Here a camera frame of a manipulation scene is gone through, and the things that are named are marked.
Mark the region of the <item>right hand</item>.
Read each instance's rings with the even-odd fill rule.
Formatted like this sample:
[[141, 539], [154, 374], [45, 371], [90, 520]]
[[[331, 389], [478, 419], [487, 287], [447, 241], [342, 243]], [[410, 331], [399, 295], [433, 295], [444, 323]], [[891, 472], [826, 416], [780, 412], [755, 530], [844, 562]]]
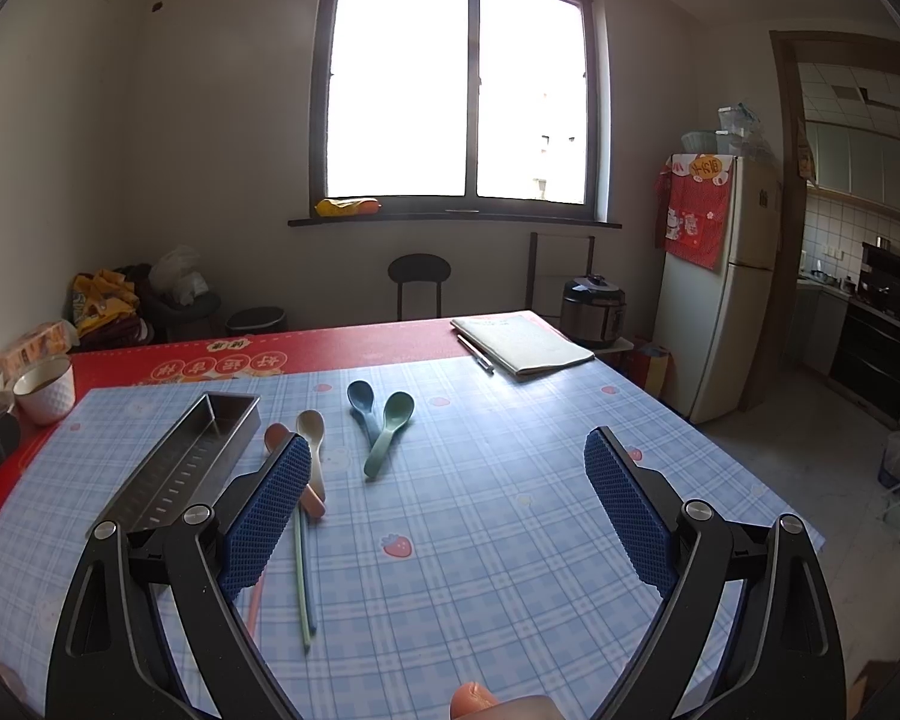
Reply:
[[448, 713], [452, 720], [562, 720], [562, 713], [549, 697], [500, 700], [479, 683], [463, 684], [453, 692]]

